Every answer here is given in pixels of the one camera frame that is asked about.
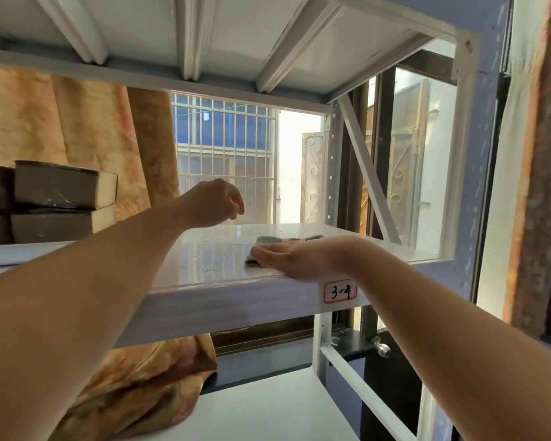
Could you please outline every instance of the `forearm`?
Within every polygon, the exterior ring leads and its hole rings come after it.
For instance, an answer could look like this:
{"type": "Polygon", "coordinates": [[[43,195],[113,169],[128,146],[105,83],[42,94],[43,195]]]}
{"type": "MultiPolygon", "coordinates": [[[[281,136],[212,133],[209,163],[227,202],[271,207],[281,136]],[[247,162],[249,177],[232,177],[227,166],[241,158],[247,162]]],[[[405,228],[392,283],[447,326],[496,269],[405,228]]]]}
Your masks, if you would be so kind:
{"type": "Polygon", "coordinates": [[[0,275],[0,439],[47,439],[189,227],[180,216],[176,200],[0,275]]]}
{"type": "Polygon", "coordinates": [[[344,247],[346,274],[465,439],[551,440],[550,350],[378,246],[344,247]]]}

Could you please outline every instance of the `human arm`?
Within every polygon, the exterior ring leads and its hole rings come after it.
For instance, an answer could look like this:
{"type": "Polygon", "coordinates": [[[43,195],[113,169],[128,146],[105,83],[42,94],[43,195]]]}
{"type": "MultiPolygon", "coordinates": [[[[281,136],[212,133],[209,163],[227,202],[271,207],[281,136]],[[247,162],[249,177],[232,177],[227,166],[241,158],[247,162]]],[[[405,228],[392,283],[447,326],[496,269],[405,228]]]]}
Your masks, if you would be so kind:
{"type": "Polygon", "coordinates": [[[0,274],[0,440],[45,441],[112,348],[187,229],[244,213],[200,183],[166,205],[0,274]]]}
{"type": "Polygon", "coordinates": [[[257,247],[301,280],[357,282],[466,441],[551,441],[551,350],[360,237],[257,247]]]}

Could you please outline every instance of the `security grille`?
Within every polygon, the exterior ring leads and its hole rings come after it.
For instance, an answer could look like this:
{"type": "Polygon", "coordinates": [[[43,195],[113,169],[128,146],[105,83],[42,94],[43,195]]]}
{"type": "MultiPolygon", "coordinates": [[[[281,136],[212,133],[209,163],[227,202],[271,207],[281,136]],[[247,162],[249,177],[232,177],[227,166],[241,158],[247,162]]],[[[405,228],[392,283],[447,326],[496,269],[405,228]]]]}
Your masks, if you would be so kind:
{"type": "Polygon", "coordinates": [[[274,221],[277,110],[171,94],[182,193],[203,180],[236,185],[246,213],[231,224],[274,221]]]}

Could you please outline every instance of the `shelf board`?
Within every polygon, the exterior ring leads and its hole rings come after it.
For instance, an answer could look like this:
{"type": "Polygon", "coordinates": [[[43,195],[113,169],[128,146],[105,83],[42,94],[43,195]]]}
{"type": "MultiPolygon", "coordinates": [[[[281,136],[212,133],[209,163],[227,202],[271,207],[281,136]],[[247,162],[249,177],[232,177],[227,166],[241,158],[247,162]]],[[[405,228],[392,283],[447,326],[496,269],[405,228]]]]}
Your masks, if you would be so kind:
{"type": "MultiPolygon", "coordinates": [[[[258,236],[305,238],[354,235],[324,224],[250,224],[185,232],[168,253],[150,293],[118,340],[117,347],[216,332],[339,311],[368,304],[355,299],[323,302],[318,283],[301,283],[272,269],[245,267],[258,236]]],[[[437,257],[367,238],[408,262],[437,257]]],[[[0,263],[26,262],[65,243],[0,246],[0,263]]],[[[0,267],[0,272],[8,267],[0,267]]]]}
{"type": "Polygon", "coordinates": [[[200,396],[168,430],[135,441],[357,441],[311,368],[200,396]]]}

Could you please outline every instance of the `label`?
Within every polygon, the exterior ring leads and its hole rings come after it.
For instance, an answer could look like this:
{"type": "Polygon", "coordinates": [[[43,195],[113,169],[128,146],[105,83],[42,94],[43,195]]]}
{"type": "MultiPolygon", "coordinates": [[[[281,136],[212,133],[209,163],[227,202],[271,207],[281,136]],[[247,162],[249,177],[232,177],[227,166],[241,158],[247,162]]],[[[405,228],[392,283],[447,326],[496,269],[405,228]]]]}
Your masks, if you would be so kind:
{"type": "Polygon", "coordinates": [[[353,280],[329,281],[324,284],[324,303],[347,302],[357,298],[357,284],[353,280]]]}

